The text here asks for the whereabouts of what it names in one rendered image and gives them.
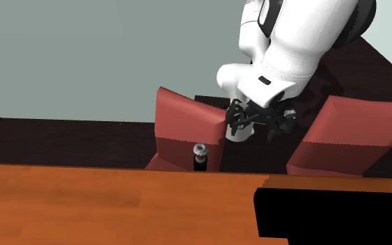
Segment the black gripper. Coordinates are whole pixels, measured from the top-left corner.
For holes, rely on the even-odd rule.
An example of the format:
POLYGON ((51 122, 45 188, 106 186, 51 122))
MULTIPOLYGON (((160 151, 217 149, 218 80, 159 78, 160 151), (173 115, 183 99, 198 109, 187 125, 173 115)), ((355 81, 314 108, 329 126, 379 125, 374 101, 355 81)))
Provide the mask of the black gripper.
POLYGON ((296 124, 297 113, 288 103, 281 101, 285 95, 280 92, 263 108, 250 99, 242 102, 235 98, 226 112, 226 123, 232 132, 244 129, 251 123, 269 125, 267 140, 272 141, 279 134, 289 134, 296 124))

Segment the black bottle with silver cap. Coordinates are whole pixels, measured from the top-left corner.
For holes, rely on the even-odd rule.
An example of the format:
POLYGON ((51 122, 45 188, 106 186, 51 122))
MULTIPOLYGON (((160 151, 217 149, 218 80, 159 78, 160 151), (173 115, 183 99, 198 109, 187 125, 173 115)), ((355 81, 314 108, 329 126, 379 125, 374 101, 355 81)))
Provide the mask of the black bottle with silver cap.
POLYGON ((197 143, 194 148, 194 171, 207 170, 208 147, 204 143, 197 143))

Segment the white cup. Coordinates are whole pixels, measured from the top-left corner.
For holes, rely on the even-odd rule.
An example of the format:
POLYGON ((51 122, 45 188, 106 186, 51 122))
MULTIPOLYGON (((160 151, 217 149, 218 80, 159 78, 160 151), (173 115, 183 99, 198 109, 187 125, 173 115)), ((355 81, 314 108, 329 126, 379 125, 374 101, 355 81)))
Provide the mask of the white cup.
POLYGON ((238 129, 234 135, 232 135, 232 128, 227 125, 226 138, 232 142, 243 142, 254 134, 254 123, 246 126, 244 129, 238 129))

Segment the orange wooden table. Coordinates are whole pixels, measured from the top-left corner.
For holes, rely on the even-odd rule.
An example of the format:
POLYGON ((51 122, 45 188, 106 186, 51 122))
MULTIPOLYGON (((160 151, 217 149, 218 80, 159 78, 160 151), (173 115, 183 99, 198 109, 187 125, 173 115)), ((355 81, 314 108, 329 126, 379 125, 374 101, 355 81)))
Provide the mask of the orange wooden table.
POLYGON ((392 179, 0 164, 0 245, 392 245, 392 179))

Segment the red sofa cushion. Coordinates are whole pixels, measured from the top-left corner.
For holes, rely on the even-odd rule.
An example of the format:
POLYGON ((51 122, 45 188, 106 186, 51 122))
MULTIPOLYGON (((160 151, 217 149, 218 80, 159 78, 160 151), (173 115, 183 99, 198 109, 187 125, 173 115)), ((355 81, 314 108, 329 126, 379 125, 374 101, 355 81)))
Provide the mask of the red sofa cushion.
POLYGON ((157 91, 155 142, 149 170, 193 171, 194 146, 208 148, 207 170, 219 171, 226 140, 226 111, 166 88, 157 91))
POLYGON ((361 177, 392 147, 392 102, 331 95, 286 164, 289 175, 361 177))

